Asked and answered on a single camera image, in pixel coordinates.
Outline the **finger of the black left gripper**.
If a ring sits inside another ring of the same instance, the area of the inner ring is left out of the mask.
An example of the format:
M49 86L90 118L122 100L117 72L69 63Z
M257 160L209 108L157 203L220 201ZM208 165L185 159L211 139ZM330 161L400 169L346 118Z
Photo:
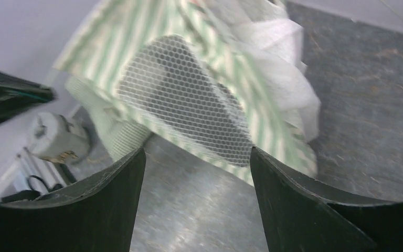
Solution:
M0 72L0 124L55 99L49 86Z

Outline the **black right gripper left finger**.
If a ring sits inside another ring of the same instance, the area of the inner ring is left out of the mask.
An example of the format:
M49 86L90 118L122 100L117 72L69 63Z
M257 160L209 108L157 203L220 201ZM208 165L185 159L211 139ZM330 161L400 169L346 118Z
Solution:
M0 251L129 251L146 156L110 167L33 201L0 204Z

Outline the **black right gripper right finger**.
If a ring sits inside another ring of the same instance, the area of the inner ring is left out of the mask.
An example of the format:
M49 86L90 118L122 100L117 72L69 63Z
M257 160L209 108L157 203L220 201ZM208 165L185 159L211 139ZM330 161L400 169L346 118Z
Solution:
M403 251L403 202L340 190L256 147L250 168L270 251Z

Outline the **green striped pet tent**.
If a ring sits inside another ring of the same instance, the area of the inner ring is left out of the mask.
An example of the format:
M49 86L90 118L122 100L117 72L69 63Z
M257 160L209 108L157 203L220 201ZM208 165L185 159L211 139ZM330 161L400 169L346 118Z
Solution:
M256 146L317 175L320 100L284 1L101 1L55 62L134 120L251 184Z

